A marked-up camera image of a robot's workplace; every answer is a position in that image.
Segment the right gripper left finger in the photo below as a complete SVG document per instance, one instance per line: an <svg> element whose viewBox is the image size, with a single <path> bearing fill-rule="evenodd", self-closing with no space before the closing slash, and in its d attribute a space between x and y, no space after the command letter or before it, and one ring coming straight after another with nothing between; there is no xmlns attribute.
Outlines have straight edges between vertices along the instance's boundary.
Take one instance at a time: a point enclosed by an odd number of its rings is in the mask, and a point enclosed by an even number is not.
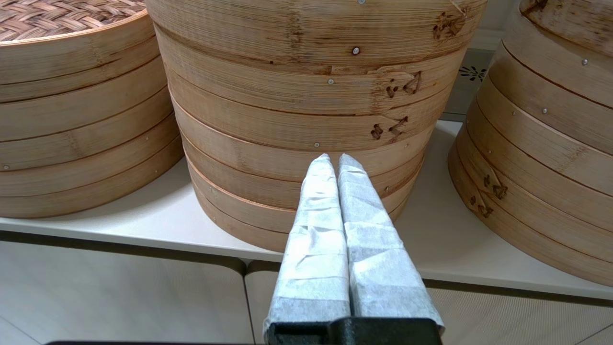
<svg viewBox="0 0 613 345"><path fill-rule="evenodd" d="M339 188L328 154L314 159L302 182L263 332L277 323L350 317L347 242Z"/></svg>

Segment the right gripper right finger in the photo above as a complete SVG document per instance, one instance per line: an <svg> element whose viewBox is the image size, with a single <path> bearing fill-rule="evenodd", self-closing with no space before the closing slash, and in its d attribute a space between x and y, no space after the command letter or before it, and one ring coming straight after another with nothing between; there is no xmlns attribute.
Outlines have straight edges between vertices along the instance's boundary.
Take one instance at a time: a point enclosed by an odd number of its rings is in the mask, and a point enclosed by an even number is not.
<svg viewBox="0 0 613 345"><path fill-rule="evenodd" d="M424 318L445 326L363 166L339 159L352 313L363 318Z"/></svg>

